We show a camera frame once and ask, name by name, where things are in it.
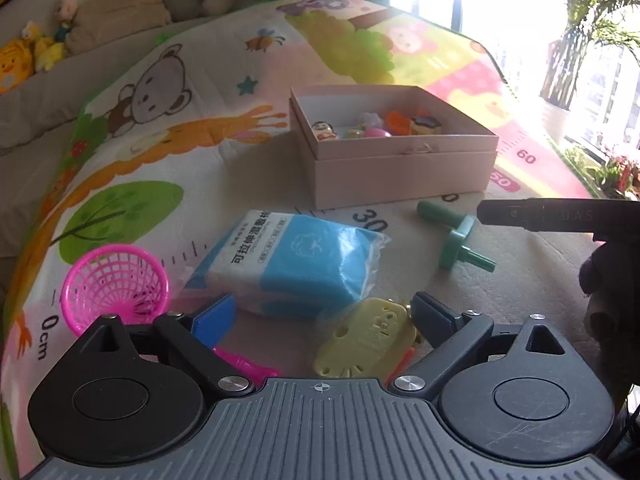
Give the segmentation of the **orange plastic mold toy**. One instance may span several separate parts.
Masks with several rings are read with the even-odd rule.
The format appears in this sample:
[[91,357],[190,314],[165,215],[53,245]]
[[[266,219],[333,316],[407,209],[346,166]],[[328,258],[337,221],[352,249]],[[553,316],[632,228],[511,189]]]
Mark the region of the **orange plastic mold toy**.
[[387,130],[393,136],[410,136],[411,119],[403,114],[400,114],[397,110],[391,110],[385,116],[385,125]]

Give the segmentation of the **pink round bird toy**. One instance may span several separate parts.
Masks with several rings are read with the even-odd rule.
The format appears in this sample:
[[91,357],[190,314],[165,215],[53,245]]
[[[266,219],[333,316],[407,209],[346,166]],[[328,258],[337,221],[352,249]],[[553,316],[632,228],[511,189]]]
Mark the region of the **pink round bird toy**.
[[350,128],[344,133],[345,139],[386,139],[391,136],[390,132],[378,127]]

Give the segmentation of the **cartoon boy keychain figure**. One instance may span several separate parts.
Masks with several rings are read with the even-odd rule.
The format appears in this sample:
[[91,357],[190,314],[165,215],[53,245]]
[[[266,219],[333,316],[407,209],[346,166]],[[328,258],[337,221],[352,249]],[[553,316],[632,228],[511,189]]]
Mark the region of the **cartoon boy keychain figure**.
[[336,140],[338,135],[328,122],[314,122],[311,131],[318,142]]

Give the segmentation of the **yellow pink stacking toy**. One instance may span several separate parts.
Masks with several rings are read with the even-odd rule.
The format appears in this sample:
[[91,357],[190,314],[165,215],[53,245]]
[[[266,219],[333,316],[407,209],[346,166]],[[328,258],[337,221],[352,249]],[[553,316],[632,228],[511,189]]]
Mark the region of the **yellow pink stacking toy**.
[[427,136],[428,134],[441,134],[442,124],[430,115],[413,116],[409,127],[412,136]]

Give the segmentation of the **teal plastic roller toy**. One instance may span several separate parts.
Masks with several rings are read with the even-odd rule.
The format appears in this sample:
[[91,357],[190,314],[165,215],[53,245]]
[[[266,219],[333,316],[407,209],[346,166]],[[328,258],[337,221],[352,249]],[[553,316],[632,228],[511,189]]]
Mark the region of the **teal plastic roller toy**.
[[416,205],[416,212],[423,220],[444,226],[449,230],[438,259],[441,268],[451,270],[458,262],[463,262],[490,273],[495,271],[494,260],[474,252],[466,244],[475,224],[473,216],[458,214],[427,200],[421,200]]

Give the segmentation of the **yellow plastic mold card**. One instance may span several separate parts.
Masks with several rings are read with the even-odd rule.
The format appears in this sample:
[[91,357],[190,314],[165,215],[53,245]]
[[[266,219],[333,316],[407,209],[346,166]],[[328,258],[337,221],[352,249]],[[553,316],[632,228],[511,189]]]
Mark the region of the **yellow plastic mold card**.
[[385,384],[410,360],[415,340],[416,328],[405,306],[368,298],[332,330],[312,369],[323,378],[373,377]]

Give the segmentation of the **pink plastic net scoop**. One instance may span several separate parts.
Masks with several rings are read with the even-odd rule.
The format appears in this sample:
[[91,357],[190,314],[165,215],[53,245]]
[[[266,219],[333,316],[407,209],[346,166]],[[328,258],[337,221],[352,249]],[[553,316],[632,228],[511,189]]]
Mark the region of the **pink plastic net scoop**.
[[[62,286],[61,311],[79,336],[104,314],[116,314],[127,325],[149,324],[169,311],[169,299],[168,276],[157,258],[134,245],[111,244],[90,250],[72,265]],[[214,352],[256,387],[281,375],[217,346]]]

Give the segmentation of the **blue white wipes pack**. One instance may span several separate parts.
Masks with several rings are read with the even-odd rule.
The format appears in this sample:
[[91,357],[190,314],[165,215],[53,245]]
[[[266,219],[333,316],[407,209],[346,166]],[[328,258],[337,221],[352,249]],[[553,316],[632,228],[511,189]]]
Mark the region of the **blue white wipes pack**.
[[383,233],[304,214],[251,210],[193,269],[184,299],[234,296],[266,318],[341,316],[374,287]]

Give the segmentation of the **colourful cartoon play mat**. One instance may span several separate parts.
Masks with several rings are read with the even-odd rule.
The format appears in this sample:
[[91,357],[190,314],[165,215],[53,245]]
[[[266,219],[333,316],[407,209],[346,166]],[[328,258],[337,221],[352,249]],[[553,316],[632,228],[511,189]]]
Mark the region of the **colourful cartoon play mat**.
[[498,138],[491,197],[584,197],[481,44],[364,0],[272,0],[173,35],[88,99],[14,266],[2,270],[1,474],[40,452],[27,398],[68,348],[60,289],[103,243],[152,252],[173,289],[241,214],[312,214],[294,87],[417,86]]

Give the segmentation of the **pink cardboard box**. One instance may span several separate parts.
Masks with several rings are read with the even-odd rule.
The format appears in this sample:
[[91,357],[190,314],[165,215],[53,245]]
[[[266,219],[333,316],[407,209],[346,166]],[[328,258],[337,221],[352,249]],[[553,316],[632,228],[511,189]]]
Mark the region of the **pink cardboard box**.
[[[409,118],[427,112],[441,134],[345,139],[362,113]],[[390,84],[294,87],[290,117],[314,204],[319,209],[482,192],[497,158],[498,136],[434,94]],[[338,138],[318,142],[314,122],[328,122]]]

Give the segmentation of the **white small toy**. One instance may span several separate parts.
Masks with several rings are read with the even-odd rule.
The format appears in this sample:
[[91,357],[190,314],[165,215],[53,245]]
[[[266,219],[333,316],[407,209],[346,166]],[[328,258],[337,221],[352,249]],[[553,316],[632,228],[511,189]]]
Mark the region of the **white small toy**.
[[384,127],[384,120],[376,113],[362,113],[359,115],[358,124],[362,130],[366,130],[367,128],[382,129]]

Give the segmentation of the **yellow duck plush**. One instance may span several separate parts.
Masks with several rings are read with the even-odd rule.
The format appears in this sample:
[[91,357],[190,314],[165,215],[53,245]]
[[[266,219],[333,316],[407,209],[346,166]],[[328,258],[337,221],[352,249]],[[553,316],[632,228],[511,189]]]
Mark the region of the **yellow duck plush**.
[[57,42],[52,37],[44,36],[40,27],[29,21],[21,32],[22,39],[34,58],[35,72],[48,72],[53,66],[66,58],[64,42]]

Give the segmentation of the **yellow tiger plush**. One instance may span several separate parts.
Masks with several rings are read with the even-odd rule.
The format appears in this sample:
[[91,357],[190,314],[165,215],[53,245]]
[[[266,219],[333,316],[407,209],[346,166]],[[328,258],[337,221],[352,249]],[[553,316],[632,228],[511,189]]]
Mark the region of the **yellow tiger plush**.
[[32,51],[23,39],[14,39],[0,49],[0,93],[5,94],[34,73]]

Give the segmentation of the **beige pillow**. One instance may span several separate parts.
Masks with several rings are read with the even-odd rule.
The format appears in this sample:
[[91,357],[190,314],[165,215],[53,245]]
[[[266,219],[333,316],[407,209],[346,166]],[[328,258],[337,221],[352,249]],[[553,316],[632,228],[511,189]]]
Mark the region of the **beige pillow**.
[[170,23],[164,0],[86,0],[78,6],[64,42],[72,55],[78,55]]

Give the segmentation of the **small doll figure plush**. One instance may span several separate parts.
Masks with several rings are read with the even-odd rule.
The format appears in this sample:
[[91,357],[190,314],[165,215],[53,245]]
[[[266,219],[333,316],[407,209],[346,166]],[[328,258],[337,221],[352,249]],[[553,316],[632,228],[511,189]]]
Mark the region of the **small doll figure plush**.
[[58,20],[58,29],[54,35],[55,42],[63,42],[65,40],[66,35],[73,27],[77,10],[77,0],[58,0],[58,10],[55,12]]

